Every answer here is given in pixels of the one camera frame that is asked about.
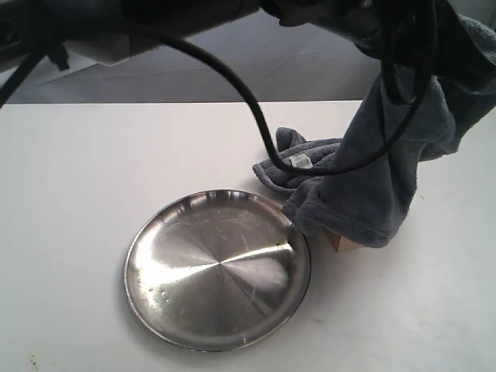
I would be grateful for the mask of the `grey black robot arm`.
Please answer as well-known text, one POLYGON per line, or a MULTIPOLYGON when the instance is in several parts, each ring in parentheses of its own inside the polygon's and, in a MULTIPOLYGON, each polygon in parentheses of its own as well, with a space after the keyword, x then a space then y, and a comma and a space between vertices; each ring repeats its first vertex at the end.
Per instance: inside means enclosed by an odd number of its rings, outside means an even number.
POLYGON ((152 50, 157 43, 111 33, 127 23, 187 38, 260 10, 283 27, 313 25, 349 40, 380 59, 383 38, 404 62, 431 36, 426 1, 3 1, 1 70, 13 68, 37 43, 61 41, 54 53, 60 70, 66 53, 99 64, 117 64, 152 50))

